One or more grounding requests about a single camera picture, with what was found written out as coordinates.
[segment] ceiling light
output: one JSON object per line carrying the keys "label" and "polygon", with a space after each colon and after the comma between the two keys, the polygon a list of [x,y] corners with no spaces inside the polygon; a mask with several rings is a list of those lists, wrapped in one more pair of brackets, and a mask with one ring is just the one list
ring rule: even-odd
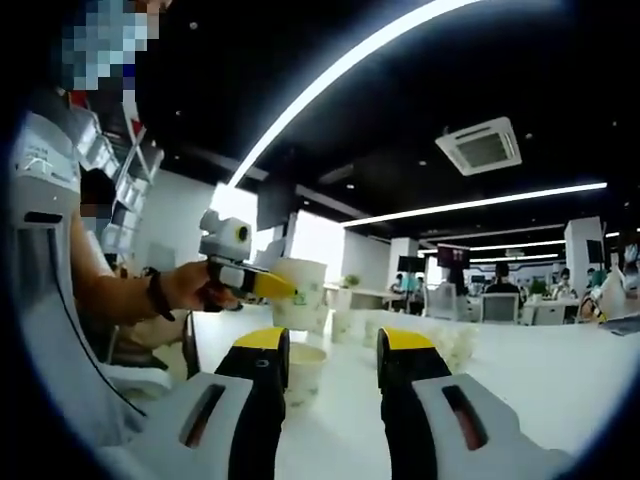
{"label": "ceiling light", "polygon": [[494,257],[494,258],[472,258],[471,263],[494,263],[494,262],[519,262],[520,260],[543,260],[545,258],[557,258],[557,253],[547,253],[545,255],[529,255],[524,257]]}
{"label": "ceiling light", "polygon": [[564,240],[549,240],[547,242],[514,243],[511,245],[489,245],[487,247],[471,247],[472,251],[481,252],[484,250],[509,250],[511,248],[545,247],[547,245],[562,245]]}
{"label": "ceiling light", "polygon": [[[640,233],[640,228],[636,228],[636,232]],[[620,236],[620,232],[611,232],[611,233],[607,233],[605,235],[605,237],[607,237],[607,238],[618,237],[618,236]]]}
{"label": "ceiling light", "polygon": [[229,186],[237,186],[242,177],[244,177],[247,171],[249,171],[253,164],[256,163],[256,160],[258,160],[258,157],[262,152],[264,152],[271,142],[280,135],[285,127],[289,125],[289,123],[291,123],[291,121],[298,116],[298,114],[318,95],[326,90],[329,85],[349,71],[358,62],[418,25],[428,22],[429,20],[447,12],[478,1],[480,0],[434,0],[431,3],[423,5],[422,7],[419,7],[394,20],[349,50],[340,59],[338,59],[336,63],[325,70],[322,75],[316,78],[311,85],[309,85],[298,96],[298,98],[296,98],[293,103],[280,114],[277,120],[262,135],[260,140],[258,140],[258,143],[254,145],[238,169],[234,172],[231,180],[229,180]]}
{"label": "ceiling light", "polygon": [[[617,237],[620,235],[620,232],[612,232],[607,233],[605,236],[607,238]],[[486,247],[470,247],[470,250],[473,252],[482,252],[486,250],[509,250],[512,248],[528,248],[528,247],[546,247],[548,245],[564,245],[567,243],[565,240],[548,240],[545,242],[529,242],[529,243],[512,243],[509,245],[488,245]],[[418,253],[423,254],[433,254],[437,253],[437,248],[431,248],[428,250],[418,250]]]}
{"label": "ceiling light", "polygon": [[585,192],[589,190],[599,190],[606,188],[606,183],[591,183],[588,185],[576,185],[573,187],[553,188],[550,190],[540,190],[537,192],[519,193],[516,195],[507,195],[504,197],[486,198],[484,200],[473,200],[471,202],[454,203],[451,205],[441,205],[439,207],[427,207],[418,210],[409,210],[407,212],[390,213],[377,217],[362,218],[358,220],[350,220],[343,222],[343,227],[355,227],[356,225],[366,225],[369,223],[385,222],[387,220],[397,220],[399,218],[417,217],[420,215],[430,215],[433,213],[451,212],[453,210],[463,210],[466,208],[485,207],[487,205],[496,205],[498,203],[515,202],[519,200],[530,200],[533,198],[549,197],[552,195],[563,195],[567,193]]}

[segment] air conditioner vent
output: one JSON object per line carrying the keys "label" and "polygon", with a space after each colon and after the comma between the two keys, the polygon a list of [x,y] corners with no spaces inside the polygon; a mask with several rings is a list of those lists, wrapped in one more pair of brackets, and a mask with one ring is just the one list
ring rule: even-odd
{"label": "air conditioner vent", "polygon": [[436,140],[436,144],[465,176],[522,163],[511,122],[500,117]]}

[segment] black cable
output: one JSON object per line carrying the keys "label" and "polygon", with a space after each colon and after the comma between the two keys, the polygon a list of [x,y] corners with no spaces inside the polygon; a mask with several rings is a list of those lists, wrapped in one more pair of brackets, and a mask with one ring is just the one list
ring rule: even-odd
{"label": "black cable", "polygon": [[62,287],[60,286],[60,280],[58,278],[58,270],[57,270],[57,265],[55,262],[55,258],[57,256],[57,251],[55,248],[55,241],[50,241],[49,243],[49,258],[51,259],[51,267],[53,269],[53,277],[54,277],[54,281],[56,284],[56,288],[58,289],[58,293],[60,294],[60,298],[62,299],[62,306],[64,307],[64,311],[67,314],[67,318],[69,319],[69,322],[71,323],[71,327],[73,328],[74,333],[76,334],[76,337],[78,338],[78,341],[80,342],[80,346],[82,347],[82,350],[84,351],[85,355],[87,356],[87,359],[89,359],[89,361],[91,362],[91,365],[93,365],[93,368],[96,369],[96,371],[98,372],[98,375],[100,375],[100,378],[102,378],[102,380],[104,380],[104,382],[109,386],[109,388],[121,399],[123,400],[128,406],[130,406],[131,408],[133,408],[136,412],[138,412],[140,415],[142,415],[143,417],[146,417],[147,414],[140,409],[139,407],[135,406],[128,398],[126,398],[112,383],[111,381],[104,375],[104,373],[102,372],[100,366],[98,366],[96,364],[96,362],[93,361],[93,358],[91,356],[91,353],[88,351],[86,345],[84,344],[84,342],[82,341],[82,334],[78,331],[78,328],[76,326],[76,324],[73,322],[73,318],[71,317],[71,312],[69,312],[69,309],[67,307],[67,302],[65,301],[64,295],[62,293]]}

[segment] ceiling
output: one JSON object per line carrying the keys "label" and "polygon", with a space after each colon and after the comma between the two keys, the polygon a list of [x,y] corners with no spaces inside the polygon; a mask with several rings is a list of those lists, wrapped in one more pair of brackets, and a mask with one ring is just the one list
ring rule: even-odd
{"label": "ceiling", "polygon": [[[307,85],[371,33],[423,3],[270,2],[247,12],[242,3],[174,0],[160,40],[136,64],[138,111],[167,151],[163,168],[213,184],[228,181]],[[609,231],[619,229],[640,218],[640,159],[628,141],[640,126],[634,111],[640,77],[630,61],[639,42],[625,4],[486,0],[426,22],[316,98],[259,157],[257,171],[284,166],[300,185],[335,201],[307,197],[300,206],[338,221],[609,184],[601,191],[354,228],[382,238],[564,225],[592,215],[600,215]],[[465,177],[434,143],[445,131],[500,116],[512,122],[521,165]],[[258,181],[246,178],[240,187],[254,190]],[[336,202],[350,209],[335,208]],[[557,240],[562,231],[457,243]],[[561,252],[562,246],[538,251]]]}

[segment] black wrist strap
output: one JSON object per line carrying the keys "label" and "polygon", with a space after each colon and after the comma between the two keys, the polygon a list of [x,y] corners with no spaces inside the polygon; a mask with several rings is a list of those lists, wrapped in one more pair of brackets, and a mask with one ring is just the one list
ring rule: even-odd
{"label": "black wrist strap", "polygon": [[149,287],[147,288],[147,296],[153,305],[153,309],[158,315],[162,315],[170,322],[175,321],[176,317],[171,314],[171,307],[167,296],[162,291],[160,285],[160,272],[154,272],[149,280]]}

